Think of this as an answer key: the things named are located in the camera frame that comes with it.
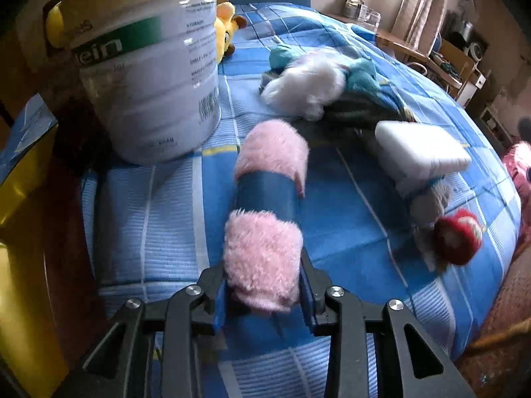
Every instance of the barcode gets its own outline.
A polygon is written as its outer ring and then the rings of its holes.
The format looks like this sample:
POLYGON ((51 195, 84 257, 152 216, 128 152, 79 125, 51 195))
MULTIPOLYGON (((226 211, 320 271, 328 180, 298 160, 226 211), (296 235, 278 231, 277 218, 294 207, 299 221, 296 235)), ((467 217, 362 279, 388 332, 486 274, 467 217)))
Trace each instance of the barcode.
POLYGON ((199 115, 201 122, 205 121, 218 108, 218 89, 216 88, 209 95, 199 102, 199 115))

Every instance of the pink fur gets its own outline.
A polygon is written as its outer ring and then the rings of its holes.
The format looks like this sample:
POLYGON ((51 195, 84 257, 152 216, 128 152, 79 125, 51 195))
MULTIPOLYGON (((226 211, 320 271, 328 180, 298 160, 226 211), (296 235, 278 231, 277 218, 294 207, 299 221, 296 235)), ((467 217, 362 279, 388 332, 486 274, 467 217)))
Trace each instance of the pink fur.
POLYGON ((303 237, 295 223, 271 212, 232 211, 225 224, 225 271, 243 303, 289 312, 298 300, 303 237))
POLYGON ((291 178, 304 196, 308 144, 288 123, 269 120, 257 124, 245 138, 236 161, 235 178, 257 170, 291 178))

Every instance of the white foam block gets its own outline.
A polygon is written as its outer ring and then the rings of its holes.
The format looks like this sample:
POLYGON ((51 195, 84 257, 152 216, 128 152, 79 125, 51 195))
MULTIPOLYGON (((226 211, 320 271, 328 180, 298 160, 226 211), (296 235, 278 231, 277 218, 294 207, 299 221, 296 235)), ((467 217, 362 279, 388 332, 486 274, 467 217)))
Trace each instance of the white foam block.
POLYGON ((464 171, 468 152, 443 128, 416 122, 380 121, 376 140, 408 177, 429 180, 464 171))

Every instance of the yellow plush toy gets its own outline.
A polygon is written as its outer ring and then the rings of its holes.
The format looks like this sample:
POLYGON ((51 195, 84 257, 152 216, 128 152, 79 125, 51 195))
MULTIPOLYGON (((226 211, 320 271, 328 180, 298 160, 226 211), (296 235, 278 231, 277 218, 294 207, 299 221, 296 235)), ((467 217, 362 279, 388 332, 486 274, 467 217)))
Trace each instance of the yellow plush toy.
POLYGON ((236 48, 232 43, 233 35, 239 29, 247 26, 247 19, 240 15, 234 15, 235 9, 232 3, 221 3, 217 7, 217 18, 214 21, 216 28, 216 59, 218 64, 224 55, 231 55, 236 48))

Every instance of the green label stripe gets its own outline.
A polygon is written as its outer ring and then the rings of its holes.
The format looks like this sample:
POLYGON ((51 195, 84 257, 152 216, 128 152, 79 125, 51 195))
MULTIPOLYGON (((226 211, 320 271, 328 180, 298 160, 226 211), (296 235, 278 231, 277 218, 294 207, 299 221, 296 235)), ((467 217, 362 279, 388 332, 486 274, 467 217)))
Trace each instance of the green label stripe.
POLYGON ((92 66, 118 55, 161 41, 159 18, 142 19, 96 37, 72 51, 83 66, 92 66))

